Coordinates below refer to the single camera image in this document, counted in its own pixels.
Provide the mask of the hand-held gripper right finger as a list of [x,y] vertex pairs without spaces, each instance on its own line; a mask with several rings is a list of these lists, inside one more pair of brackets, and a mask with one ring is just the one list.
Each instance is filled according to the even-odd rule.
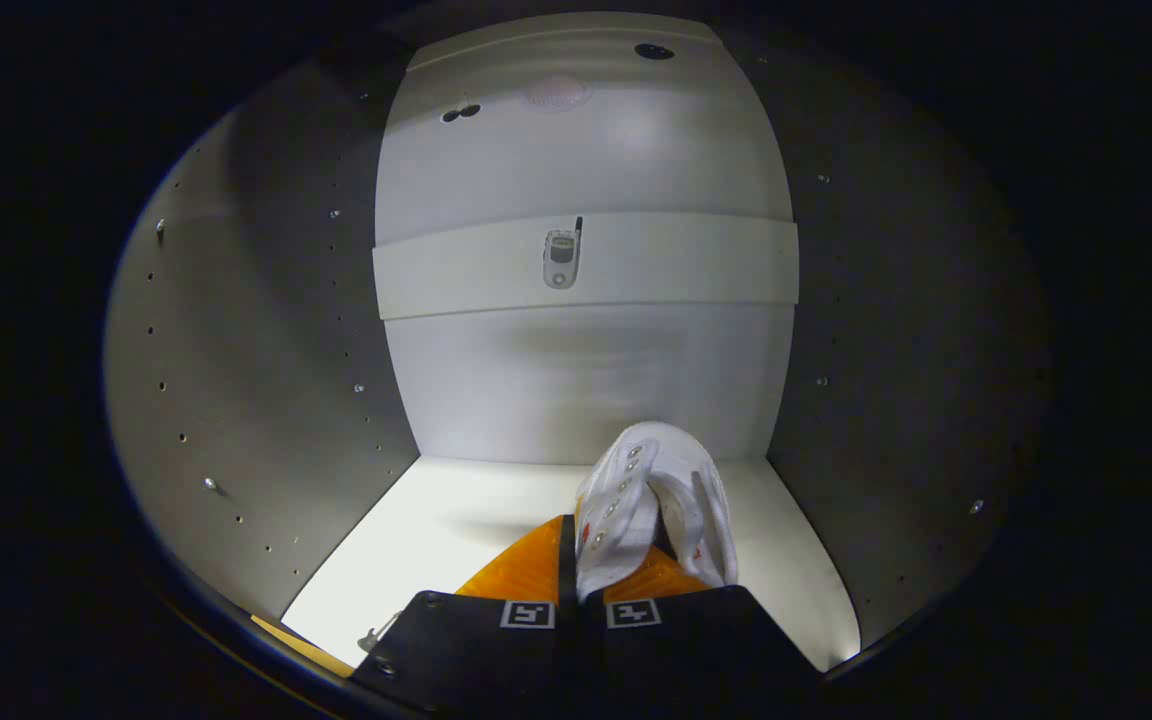
[[585,714],[817,714],[823,674],[742,585],[613,600],[581,616]]

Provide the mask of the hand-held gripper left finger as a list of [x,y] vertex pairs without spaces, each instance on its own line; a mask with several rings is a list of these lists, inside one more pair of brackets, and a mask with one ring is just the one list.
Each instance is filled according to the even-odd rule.
[[581,611],[575,520],[513,541],[456,592],[420,591],[353,684],[415,714],[525,714],[561,689]]

